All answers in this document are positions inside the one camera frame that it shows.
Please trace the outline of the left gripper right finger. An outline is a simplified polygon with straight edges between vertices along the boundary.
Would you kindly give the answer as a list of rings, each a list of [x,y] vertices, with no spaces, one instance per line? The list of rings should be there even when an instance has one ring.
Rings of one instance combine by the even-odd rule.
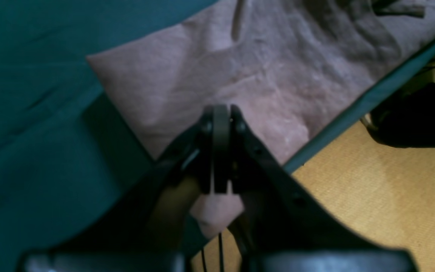
[[[242,272],[416,272],[408,251],[345,227],[271,155],[231,106],[231,182],[244,204]]]

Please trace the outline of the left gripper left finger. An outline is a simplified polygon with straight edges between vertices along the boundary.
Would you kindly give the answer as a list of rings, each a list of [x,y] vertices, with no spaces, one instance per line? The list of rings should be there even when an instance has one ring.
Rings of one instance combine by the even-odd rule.
[[[207,106],[100,219],[49,249],[29,251],[19,272],[185,272],[186,216],[202,193],[227,193],[230,114]]]

